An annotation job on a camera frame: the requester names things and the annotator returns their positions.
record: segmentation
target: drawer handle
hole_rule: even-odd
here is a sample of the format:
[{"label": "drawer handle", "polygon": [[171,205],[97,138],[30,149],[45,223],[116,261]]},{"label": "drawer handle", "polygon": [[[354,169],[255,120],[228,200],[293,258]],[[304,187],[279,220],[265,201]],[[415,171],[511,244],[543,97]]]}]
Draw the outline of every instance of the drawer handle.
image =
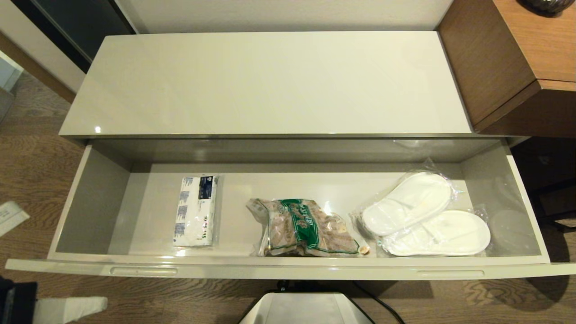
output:
[{"label": "drawer handle", "polygon": [[115,276],[127,276],[127,277],[172,277],[178,273],[176,268],[164,268],[164,267],[149,267],[149,268],[139,268],[139,267],[114,267],[110,269],[110,274]]},{"label": "drawer handle", "polygon": [[418,271],[417,274],[421,277],[447,278],[447,279],[484,277],[484,271],[482,270],[460,270],[460,271],[432,270],[432,271]]}]

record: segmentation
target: white wall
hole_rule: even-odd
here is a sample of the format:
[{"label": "white wall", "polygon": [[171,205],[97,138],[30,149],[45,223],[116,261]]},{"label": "white wall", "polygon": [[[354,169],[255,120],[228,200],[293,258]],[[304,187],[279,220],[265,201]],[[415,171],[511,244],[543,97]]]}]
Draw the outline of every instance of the white wall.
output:
[{"label": "white wall", "polygon": [[116,0],[140,33],[431,31],[452,0]]},{"label": "white wall", "polygon": [[78,92],[84,72],[10,0],[0,0],[0,31],[70,90]]}]

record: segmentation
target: glossy cabinet top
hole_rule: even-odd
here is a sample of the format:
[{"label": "glossy cabinet top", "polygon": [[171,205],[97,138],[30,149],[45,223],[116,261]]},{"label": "glossy cabinet top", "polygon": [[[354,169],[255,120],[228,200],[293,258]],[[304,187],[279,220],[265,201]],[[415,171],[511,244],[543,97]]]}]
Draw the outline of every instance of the glossy cabinet top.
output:
[{"label": "glossy cabinet top", "polygon": [[108,36],[61,135],[471,134],[436,32]]}]

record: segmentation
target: wooden cabinet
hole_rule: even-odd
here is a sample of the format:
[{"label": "wooden cabinet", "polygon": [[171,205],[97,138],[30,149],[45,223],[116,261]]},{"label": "wooden cabinet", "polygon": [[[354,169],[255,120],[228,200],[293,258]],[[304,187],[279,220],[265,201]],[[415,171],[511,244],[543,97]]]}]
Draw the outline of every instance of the wooden cabinet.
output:
[{"label": "wooden cabinet", "polygon": [[576,137],[576,6],[455,0],[438,30],[477,132]]}]

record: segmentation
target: wooden floor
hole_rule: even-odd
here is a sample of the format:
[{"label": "wooden floor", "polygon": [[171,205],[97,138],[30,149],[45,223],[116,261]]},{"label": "wooden floor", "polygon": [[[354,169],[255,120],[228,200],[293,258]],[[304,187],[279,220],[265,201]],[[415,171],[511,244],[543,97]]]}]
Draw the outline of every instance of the wooden floor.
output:
[{"label": "wooden floor", "polygon": [[[188,280],[71,276],[4,270],[8,258],[45,258],[82,148],[57,136],[69,105],[31,76],[17,84],[0,125],[0,202],[31,218],[0,238],[1,275],[37,281],[39,298],[106,296],[108,309],[79,323],[236,323],[270,280]],[[544,228],[554,261],[576,262],[576,233]],[[339,289],[377,322],[388,312],[349,282]],[[576,323],[576,276],[512,280],[364,282],[407,323]]]}]

